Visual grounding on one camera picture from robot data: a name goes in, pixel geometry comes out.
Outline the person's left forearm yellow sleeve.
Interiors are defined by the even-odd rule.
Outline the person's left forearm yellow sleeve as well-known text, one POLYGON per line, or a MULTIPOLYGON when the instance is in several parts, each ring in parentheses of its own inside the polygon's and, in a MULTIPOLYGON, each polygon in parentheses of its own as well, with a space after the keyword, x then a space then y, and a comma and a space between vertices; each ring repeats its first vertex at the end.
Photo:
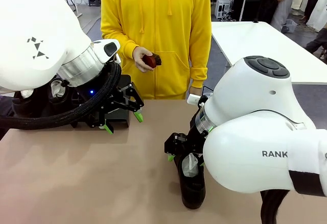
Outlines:
POLYGON ((202 88, 203 82, 207 79, 207 63, 211 49, 211 28, 208 30, 191 32, 190 38, 190 61, 192 79, 191 86, 202 88))

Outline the person's right forearm yellow sleeve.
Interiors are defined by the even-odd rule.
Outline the person's right forearm yellow sleeve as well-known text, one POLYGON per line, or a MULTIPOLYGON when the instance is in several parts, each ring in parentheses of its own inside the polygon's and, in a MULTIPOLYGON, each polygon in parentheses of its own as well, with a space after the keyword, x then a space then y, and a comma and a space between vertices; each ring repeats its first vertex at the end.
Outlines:
POLYGON ((120 51, 125 58, 133 59, 133 51, 138 45, 123 33, 121 26, 101 25, 103 39, 115 39, 120 44, 120 51))

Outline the person's right hand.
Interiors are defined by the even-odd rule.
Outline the person's right hand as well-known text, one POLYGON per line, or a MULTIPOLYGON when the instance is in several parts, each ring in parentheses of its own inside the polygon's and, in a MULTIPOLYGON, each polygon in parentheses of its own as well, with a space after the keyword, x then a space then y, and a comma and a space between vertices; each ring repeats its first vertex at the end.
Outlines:
POLYGON ((146 73, 147 71, 153 71, 153 68, 147 65, 142 58, 144 56, 152 56, 152 52, 147 50, 144 47, 137 46, 133 50, 133 59, 135 66, 143 73, 146 73))

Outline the red wooden shoe brush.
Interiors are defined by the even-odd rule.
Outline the red wooden shoe brush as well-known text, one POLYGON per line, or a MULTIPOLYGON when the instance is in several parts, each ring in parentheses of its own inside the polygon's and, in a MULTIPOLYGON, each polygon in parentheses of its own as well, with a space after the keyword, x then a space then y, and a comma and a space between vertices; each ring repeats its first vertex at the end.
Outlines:
POLYGON ((158 54, 152 53, 152 55, 148 56, 144 54, 142 56, 142 62, 146 65, 151 67, 152 69, 156 68, 157 66, 161 66, 161 57, 158 54))

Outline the grey plastic bin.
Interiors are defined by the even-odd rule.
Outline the grey plastic bin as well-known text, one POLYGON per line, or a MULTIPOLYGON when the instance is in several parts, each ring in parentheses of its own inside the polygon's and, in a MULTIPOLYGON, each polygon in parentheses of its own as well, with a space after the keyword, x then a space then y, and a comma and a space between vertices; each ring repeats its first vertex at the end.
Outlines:
POLYGON ((282 27, 282 33, 293 33, 297 27, 297 23, 292 19, 286 19, 285 24, 282 27))

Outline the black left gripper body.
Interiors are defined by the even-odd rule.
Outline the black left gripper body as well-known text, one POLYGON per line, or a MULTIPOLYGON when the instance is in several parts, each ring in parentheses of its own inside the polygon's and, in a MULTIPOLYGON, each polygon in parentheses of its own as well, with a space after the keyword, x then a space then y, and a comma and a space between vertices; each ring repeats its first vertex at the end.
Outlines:
POLYGON ((108 112, 111 105, 115 109, 116 106, 120 107, 120 104, 125 101, 123 93, 118 89, 120 77, 119 72, 103 70, 97 77, 76 87, 76 91, 85 102, 99 96, 98 103, 92 105, 92 111, 103 106, 108 112))

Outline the crouching person in dark clothes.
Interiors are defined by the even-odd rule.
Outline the crouching person in dark clothes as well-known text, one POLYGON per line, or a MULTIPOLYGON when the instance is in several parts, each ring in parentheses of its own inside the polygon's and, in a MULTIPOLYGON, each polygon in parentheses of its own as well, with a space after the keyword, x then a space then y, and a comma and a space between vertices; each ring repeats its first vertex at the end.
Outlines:
POLYGON ((305 50, 307 50, 310 53, 316 52, 321 46, 326 47, 327 46, 327 28, 322 28, 314 40, 309 42, 305 50))

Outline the white computer tower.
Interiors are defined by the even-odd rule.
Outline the white computer tower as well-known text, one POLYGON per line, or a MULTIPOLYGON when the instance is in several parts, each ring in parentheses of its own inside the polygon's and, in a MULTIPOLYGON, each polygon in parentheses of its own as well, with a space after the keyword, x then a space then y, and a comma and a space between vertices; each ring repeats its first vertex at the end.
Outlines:
POLYGON ((215 6, 216 19, 223 19, 229 13, 230 0, 217 0, 215 6))

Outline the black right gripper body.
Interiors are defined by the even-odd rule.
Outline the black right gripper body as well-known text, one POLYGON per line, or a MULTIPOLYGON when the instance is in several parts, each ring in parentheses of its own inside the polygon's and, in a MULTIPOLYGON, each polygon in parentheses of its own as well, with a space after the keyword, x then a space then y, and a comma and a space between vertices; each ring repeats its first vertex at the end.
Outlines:
POLYGON ((190 121, 190 130, 188 134, 184 134, 185 142, 183 143, 183 154, 196 153, 203 154, 203 146, 205 136, 203 136, 197 129, 195 118, 190 121))

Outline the white table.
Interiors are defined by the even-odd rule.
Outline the white table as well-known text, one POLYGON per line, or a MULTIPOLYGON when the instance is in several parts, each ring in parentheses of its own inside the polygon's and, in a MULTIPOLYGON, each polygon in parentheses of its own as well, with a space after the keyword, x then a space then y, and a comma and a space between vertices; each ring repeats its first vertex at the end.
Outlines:
POLYGON ((230 65, 264 56, 285 66, 294 84, 327 85, 327 65, 265 22, 213 21, 212 36, 230 65))

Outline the person in yellow hoodie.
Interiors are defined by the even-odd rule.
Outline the person in yellow hoodie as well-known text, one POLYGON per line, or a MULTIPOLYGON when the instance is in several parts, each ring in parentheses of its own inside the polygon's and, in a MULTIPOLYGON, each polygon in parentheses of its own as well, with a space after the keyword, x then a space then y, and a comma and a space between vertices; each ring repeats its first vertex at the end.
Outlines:
POLYGON ((190 76, 191 32, 211 28, 211 0, 101 0, 101 25, 121 26, 138 46, 161 57, 141 72, 119 50, 122 72, 144 99, 185 99, 190 76))

